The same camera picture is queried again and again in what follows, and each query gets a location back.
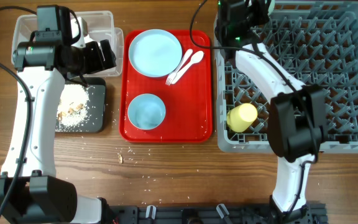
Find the food scraps and rice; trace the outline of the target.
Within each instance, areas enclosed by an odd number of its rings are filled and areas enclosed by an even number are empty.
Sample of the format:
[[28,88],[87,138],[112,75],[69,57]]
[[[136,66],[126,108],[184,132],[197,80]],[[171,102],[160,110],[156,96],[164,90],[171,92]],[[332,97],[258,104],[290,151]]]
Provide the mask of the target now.
[[82,85],[65,85],[57,109],[60,126],[73,128],[80,125],[88,115],[89,94]]

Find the light blue bowl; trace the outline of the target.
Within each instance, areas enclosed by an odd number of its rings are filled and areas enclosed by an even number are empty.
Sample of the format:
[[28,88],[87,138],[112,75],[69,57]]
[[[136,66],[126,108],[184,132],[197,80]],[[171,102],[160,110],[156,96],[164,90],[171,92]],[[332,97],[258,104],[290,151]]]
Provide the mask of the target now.
[[150,93],[136,96],[127,109],[127,117],[131,124],[146,131],[158,127],[164,121],[165,115],[165,103]]

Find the yellow plastic cup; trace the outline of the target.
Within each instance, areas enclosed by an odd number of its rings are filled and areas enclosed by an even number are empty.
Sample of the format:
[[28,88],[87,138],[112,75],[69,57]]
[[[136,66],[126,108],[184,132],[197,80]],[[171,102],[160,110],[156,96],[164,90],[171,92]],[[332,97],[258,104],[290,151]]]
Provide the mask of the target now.
[[250,103],[244,103],[227,113],[227,125],[232,131],[242,133],[252,125],[257,116],[256,107]]

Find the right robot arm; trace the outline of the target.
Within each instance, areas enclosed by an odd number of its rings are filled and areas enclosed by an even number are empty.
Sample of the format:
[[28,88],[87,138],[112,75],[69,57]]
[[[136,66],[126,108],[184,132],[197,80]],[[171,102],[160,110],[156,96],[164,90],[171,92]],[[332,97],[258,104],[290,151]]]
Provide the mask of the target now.
[[278,157],[271,220],[289,223],[307,213],[305,189],[310,167],[328,138],[324,93],[290,75],[252,31],[270,20],[273,1],[218,2],[215,36],[223,59],[247,75],[269,103],[267,138]]

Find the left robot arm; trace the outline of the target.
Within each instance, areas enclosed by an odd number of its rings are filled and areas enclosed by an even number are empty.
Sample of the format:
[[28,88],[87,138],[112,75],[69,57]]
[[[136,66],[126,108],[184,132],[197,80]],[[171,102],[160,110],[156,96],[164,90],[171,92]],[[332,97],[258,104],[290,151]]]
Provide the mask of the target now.
[[81,42],[73,10],[58,5],[35,10],[37,29],[14,51],[10,75],[18,84],[11,145],[0,173],[0,219],[10,223],[114,223],[104,198],[78,195],[58,179],[54,161],[57,109],[67,80],[116,66],[107,40]]

